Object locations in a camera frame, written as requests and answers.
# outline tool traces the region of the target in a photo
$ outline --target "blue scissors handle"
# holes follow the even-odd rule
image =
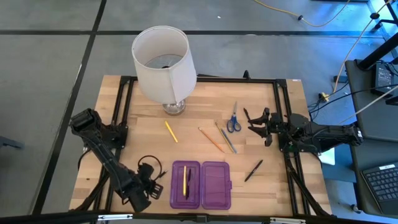
[[[236,120],[236,115],[232,115],[231,119],[226,124],[226,129],[228,132],[233,133],[234,131],[240,131],[242,126]]]

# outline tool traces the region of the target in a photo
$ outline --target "black keyboard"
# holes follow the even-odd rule
[[[398,201],[398,162],[364,170],[362,175],[381,210],[381,203]]]

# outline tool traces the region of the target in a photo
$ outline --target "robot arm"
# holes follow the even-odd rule
[[[362,143],[362,134],[355,124],[333,126],[319,125],[311,122],[300,114],[291,114],[288,122],[284,122],[277,113],[269,119],[269,108],[265,108],[262,116],[251,119],[251,124],[266,124],[264,127],[249,127],[262,138],[267,138],[265,145],[272,143],[271,133],[279,134],[283,152],[322,153],[340,144],[358,146]]]
[[[119,163],[111,152],[121,134],[117,126],[105,126],[96,111],[87,109],[71,119],[70,127],[109,172],[110,184],[123,203],[130,202],[134,211],[141,212],[150,205],[148,196],[160,197],[163,186],[150,179],[154,171],[152,166],[143,163],[136,174]]]

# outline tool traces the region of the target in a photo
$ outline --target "wooden table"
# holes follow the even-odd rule
[[[111,121],[119,76],[105,76],[99,91],[95,110],[98,111],[104,124]],[[307,102],[300,80],[287,80],[290,104],[293,113],[308,116]],[[217,121],[224,130],[230,119],[235,101],[238,102],[237,117],[242,125],[240,132],[228,133],[238,153],[233,154],[215,126]],[[214,83],[198,82],[192,94],[187,98],[187,107],[179,116],[169,116],[162,105],[148,100],[140,91],[138,82],[134,82],[128,116],[129,134],[126,147],[122,150],[121,160],[125,166],[137,170],[138,160],[151,154],[159,158],[164,170],[168,172],[158,180],[164,186],[159,200],[151,198],[152,205],[145,213],[208,213],[210,215],[259,215],[259,216],[291,216],[289,188],[282,153],[279,151],[277,136],[271,147],[264,147],[264,139],[248,130],[247,119],[243,108],[249,111],[251,118],[260,117],[265,107],[276,111],[274,92],[271,84],[263,83]],[[175,143],[165,127],[167,120],[173,129],[178,143]],[[202,127],[221,147],[220,152],[199,130]],[[322,169],[316,157],[301,153],[301,161],[305,183],[317,202],[331,213]],[[264,162],[257,172],[246,183],[245,177],[254,166],[263,159]],[[177,160],[225,161],[230,166],[233,184],[229,210],[197,210],[172,209],[170,206],[170,181],[172,163]],[[151,158],[146,163],[154,166],[154,178],[159,173],[159,165]],[[77,176],[70,208],[79,206],[97,184],[101,164],[90,152],[82,160]],[[108,185],[103,191],[100,208],[104,208]],[[298,209],[302,213],[300,191],[296,186]],[[119,196],[114,194],[112,212],[133,212],[130,204],[122,205]]]

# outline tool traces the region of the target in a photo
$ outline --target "pencil case lid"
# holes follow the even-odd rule
[[[228,163],[207,161],[202,164],[200,192],[204,209],[229,209],[231,189]]]

